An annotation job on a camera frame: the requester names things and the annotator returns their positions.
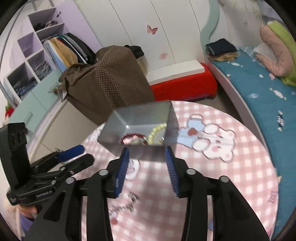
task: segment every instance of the red cushion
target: red cushion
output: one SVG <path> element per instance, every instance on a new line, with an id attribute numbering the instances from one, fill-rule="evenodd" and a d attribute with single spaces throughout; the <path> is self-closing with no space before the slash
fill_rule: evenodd
<path id="1" fill-rule="evenodd" d="M 192 100 L 206 96 L 215 97 L 217 94 L 215 77 L 205 64 L 201 64 L 205 68 L 204 73 L 152 85 L 155 100 Z"/>

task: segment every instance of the person's hand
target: person's hand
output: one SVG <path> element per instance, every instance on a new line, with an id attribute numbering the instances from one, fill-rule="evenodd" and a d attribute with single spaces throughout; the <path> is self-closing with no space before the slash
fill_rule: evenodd
<path id="1" fill-rule="evenodd" d="M 35 206 L 25 207 L 21 204 L 18 204 L 17 208 L 20 211 L 20 213 L 27 218 L 34 219 L 32 213 L 37 214 L 37 208 Z"/>

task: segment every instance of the green pillow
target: green pillow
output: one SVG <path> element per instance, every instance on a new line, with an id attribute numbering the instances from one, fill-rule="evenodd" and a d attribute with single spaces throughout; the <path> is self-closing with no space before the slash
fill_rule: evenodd
<path id="1" fill-rule="evenodd" d="M 296 86 L 296 42 L 289 31 L 278 21 L 268 22 L 270 29 L 285 43 L 293 58 L 293 69 L 291 73 L 282 78 L 285 85 Z"/>

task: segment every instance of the pink pillow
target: pink pillow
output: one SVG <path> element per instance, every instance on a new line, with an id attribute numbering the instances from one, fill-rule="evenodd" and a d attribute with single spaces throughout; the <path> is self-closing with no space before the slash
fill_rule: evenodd
<path id="1" fill-rule="evenodd" d="M 277 63 L 261 54 L 256 54 L 257 59 L 277 77 L 288 76 L 293 68 L 293 58 L 284 42 L 266 25 L 260 28 L 263 42 L 270 46 L 276 56 Z"/>

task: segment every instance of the gray metal box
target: gray metal box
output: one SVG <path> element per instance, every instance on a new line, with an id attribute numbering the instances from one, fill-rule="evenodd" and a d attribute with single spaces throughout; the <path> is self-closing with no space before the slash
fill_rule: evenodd
<path id="1" fill-rule="evenodd" d="M 121 138 L 128 133 L 140 133 L 147 138 L 153 128 L 166 123 L 167 128 L 159 131 L 156 139 L 164 138 L 164 143 L 154 145 L 124 145 Z M 179 124 L 170 101 L 151 102 L 115 109 L 109 116 L 98 142 L 115 156 L 120 156 L 124 147 L 130 151 L 130 158 L 145 161 L 165 161 L 165 147 L 176 148 Z"/>

